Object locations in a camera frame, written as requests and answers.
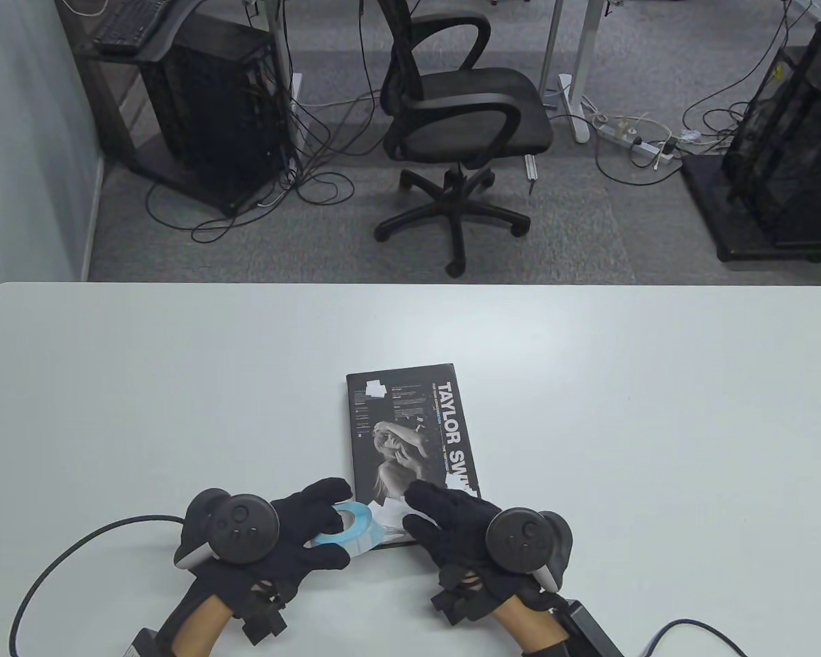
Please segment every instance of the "black box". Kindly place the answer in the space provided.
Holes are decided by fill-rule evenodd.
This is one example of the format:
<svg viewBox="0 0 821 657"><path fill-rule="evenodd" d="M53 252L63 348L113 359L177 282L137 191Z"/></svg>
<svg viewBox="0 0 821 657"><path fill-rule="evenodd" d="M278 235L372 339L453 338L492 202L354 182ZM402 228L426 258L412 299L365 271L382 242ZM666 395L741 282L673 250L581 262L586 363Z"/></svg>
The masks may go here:
<svg viewBox="0 0 821 657"><path fill-rule="evenodd" d="M202 14L141 76L170 152L226 190L260 187L291 149L273 35Z"/></svg>
<svg viewBox="0 0 821 657"><path fill-rule="evenodd" d="M804 52L805 47L779 49L724 157L730 181L747 165ZM733 193L774 247L821 248L821 50L751 163L747 182Z"/></svg>

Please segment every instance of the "tape roll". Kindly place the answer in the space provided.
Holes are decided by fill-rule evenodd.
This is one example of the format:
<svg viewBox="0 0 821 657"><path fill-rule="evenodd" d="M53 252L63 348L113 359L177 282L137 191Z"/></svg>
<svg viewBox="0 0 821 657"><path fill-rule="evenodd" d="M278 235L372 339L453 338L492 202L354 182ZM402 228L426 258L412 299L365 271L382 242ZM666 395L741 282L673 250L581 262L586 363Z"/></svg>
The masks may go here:
<svg viewBox="0 0 821 657"><path fill-rule="evenodd" d="M359 554L377 547L383 542L383 529L374 522L371 510L359 502L341 502L335 504L335 510L344 520L344 531L339 534L319 534L310 541L311 545L340 545L349 556Z"/></svg>

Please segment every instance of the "gloved hand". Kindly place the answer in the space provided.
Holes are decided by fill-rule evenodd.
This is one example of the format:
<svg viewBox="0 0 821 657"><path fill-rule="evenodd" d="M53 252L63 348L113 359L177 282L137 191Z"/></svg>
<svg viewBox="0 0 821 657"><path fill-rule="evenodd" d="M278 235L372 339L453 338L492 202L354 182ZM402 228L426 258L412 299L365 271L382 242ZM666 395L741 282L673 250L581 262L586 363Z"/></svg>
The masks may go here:
<svg viewBox="0 0 821 657"><path fill-rule="evenodd" d="M436 608L444 610L454 625L462 616L472 620L485 616L521 591L539 591L532 576L508 572L486 551L486 528L500 512L499 507L467 492L438 488L420 480L408 486L404 501L438 523L435 526L416 515L405 516L402 522L405 531L441 569L441 586L454 592L452 597L432 598ZM451 614L446 607L454 606L457 597L475 600L475 604L465 605L461 614Z"/></svg>
<svg viewBox="0 0 821 657"><path fill-rule="evenodd" d="M348 500L352 494L346 481L330 478L284 500L271 502L280 519L279 539L273 550L260 561L244 566L208 559L192 568L197 583L217 595L238 616L244 616L249 594L261 582L275 585L285 604L313 570L342 570L350 563L349 554L340 545L304 544L321 532L341 532L343 522L332 504Z"/></svg>

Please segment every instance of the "book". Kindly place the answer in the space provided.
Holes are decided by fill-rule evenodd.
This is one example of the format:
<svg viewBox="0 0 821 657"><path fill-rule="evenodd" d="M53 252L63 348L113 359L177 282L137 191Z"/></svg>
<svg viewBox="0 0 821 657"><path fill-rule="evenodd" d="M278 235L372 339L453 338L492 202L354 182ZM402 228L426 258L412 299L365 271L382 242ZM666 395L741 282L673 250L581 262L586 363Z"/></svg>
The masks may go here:
<svg viewBox="0 0 821 657"><path fill-rule="evenodd" d="M479 497L452 364L347 375L356 501L370 507L385 545L413 539L402 518L414 479Z"/></svg>

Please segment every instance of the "chair seat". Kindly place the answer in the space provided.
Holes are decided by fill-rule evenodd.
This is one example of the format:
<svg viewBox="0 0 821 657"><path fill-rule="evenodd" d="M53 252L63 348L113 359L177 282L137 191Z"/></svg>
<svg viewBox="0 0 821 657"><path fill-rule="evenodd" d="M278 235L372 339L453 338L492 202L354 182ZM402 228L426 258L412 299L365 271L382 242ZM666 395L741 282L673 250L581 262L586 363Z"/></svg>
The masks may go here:
<svg viewBox="0 0 821 657"><path fill-rule="evenodd" d="M535 85L525 75L511 68L471 68L423 75L423 97L426 100L464 94L506 94L520 107L523 118L513 137L496 157L536 155L551 147L553 129ZM411 162L440 164L466 162L480 155L502 123L501 112L473 112L429 123L407 135L405 156Z"/></svg>

